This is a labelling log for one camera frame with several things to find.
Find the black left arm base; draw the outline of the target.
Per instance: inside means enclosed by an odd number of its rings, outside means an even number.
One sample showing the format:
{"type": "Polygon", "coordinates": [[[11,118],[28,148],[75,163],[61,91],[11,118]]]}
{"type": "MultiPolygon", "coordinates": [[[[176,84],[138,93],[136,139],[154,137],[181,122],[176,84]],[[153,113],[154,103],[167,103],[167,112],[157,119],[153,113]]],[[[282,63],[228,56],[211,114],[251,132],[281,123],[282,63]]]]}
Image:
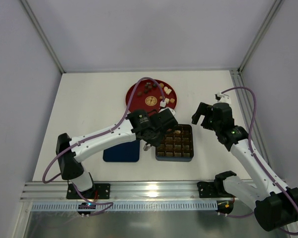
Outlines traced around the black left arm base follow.
{"type": "MultiPolygon", "coordinates": [[[[86,199],[109,199],[110,198],[110,184],[109,183],[95,183],[94,186],[86,191],[81,192],[81,195],[86,199]]],[[[66,199],[81,199],[76,192],[74,185],[68,185],[66,199]]]]}

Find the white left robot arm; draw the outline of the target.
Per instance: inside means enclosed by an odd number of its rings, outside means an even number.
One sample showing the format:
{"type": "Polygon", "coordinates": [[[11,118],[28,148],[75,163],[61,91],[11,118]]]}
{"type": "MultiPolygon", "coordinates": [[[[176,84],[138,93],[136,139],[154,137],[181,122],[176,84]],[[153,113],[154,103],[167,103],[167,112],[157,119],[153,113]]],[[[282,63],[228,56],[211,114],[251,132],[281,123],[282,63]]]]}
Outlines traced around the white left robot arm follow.
{"type": "Polygon", "coordinates": [[[93,179],[82,164],[85,159],[100,151],[133,141],[144,141],[145,151],[158,147],[164,136],[177,124],[175,110],[167,107],[152,115],[144,110],[135,110],[116,125],[88,135],[69,137],[67,133],[63,133],[59,135],[56,147],[61,177],[71,181],[80,192],[94,189],[93,179]]]}

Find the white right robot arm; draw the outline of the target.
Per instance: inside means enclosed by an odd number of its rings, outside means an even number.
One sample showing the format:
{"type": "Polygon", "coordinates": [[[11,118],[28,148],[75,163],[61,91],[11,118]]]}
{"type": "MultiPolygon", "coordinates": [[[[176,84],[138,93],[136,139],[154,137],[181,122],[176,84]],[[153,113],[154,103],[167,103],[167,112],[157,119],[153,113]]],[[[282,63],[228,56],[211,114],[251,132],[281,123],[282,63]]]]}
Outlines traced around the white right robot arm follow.
{"type": "MultiPolygon", "coordinates": [[[[226,171],[215,176],[213,182],[199,182],[201,189],[211,190],[210,196],[235,196],[253,212],[258,224],[265,231],[281,229],[298,221],[298,188],[290,188],[270,168],[252,142],[250,131],[234,123],[228,103],[208,105],[200,103],[192,115],[192,124],[215,132],[218,141],[239,162],[254,182],[254,186],[242,181],[236,173],[226,171]]],[[[298,236],[298,232],[287,232],[298,236]]]]}

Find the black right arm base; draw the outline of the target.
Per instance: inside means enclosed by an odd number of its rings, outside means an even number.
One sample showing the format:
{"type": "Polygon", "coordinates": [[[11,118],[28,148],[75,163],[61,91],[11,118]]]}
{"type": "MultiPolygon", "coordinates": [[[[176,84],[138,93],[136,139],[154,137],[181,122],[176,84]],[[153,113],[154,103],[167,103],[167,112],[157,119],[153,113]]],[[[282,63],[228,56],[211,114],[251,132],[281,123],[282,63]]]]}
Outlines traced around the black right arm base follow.
{"type": "Polygon", "coordinates": [[[214,182],[200,181],[197,183],[199,198],[225,198],[230,197],[227,194],[220,194],[216,189],[214,182]]]}

